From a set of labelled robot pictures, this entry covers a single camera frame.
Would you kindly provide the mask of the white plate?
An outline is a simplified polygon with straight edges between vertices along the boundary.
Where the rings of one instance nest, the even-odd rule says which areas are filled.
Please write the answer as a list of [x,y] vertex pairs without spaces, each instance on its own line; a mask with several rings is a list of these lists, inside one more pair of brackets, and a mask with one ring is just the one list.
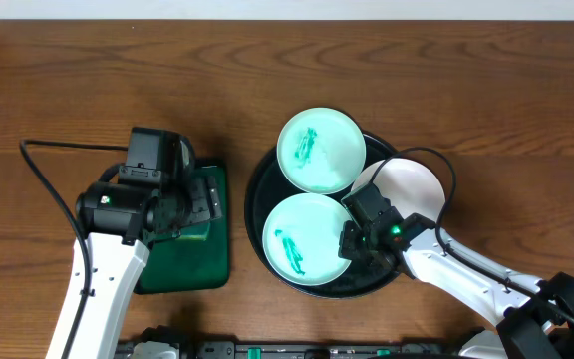
[[391,159],[377,173],[373,184],[402,218],[417,213],[436,221],[445,204],[442,185],[424,165],[407,159]]

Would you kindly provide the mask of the mint plate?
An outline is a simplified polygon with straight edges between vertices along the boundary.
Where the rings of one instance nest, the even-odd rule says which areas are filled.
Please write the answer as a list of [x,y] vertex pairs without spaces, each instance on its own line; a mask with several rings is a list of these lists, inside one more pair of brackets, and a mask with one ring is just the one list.
[[311,108],[294,115],[276,145],[284,177],[304,192],[333,194],[349,187],[366,162],[366,140],[346,114]]
[[317,286],[339,278],[351,261],[339,256],[340,237],[348,213],[335,200],[299,193],[282,200],[262,230],[267,261],[291,284]]

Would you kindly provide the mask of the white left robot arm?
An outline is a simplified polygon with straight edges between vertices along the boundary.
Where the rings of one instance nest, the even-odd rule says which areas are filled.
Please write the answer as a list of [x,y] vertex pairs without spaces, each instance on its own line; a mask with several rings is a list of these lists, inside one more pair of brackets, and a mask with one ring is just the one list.
[[179,133],[134,128],[121,163],[76,202],[77,238],[50,358],[111,358],[132,295],[217,288],[229,277],[223,167]]

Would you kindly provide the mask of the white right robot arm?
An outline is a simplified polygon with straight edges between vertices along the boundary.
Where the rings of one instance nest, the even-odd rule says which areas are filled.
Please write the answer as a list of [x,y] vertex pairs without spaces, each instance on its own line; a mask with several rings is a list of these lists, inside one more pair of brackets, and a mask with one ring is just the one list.
[[367,182],[341,201],[339,254],[380,258],[395,271],[450,294],[491,323],[509,358],[574,358],[574,277],[548,280],[504,267],[470,250],[440,219],[402,216]]

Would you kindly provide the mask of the green sponge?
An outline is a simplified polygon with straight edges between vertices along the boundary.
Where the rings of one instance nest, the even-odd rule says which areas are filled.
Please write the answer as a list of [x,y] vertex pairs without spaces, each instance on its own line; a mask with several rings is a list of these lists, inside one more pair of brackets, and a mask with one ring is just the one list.
[[176,241],[205,241],[209,237],[211,228],[210,222],[198,223],[191,226],[183,227],[177,236]]

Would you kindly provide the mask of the black round tray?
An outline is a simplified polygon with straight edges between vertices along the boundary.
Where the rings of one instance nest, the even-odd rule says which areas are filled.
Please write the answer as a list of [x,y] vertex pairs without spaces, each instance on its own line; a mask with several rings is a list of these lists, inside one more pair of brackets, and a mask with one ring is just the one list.
[[[263,157],[256,167],[247,186],[244,202],[244,219],[249,241],[256,256],[266,269],[281,279],[272,268],[262,245],[262,231],[271,210],[280,201],[291,195],[300,194],[301,189],[294,186],[283,175],[278,165],[275,149]],[[387,269],[373,262],[352,263],[337,279],[321,285],[305,286],[292,283],[286,279],[281,282],[301,293],[327,299],[349,299],[368,295],[387,286],[399,277],[393,269]]]

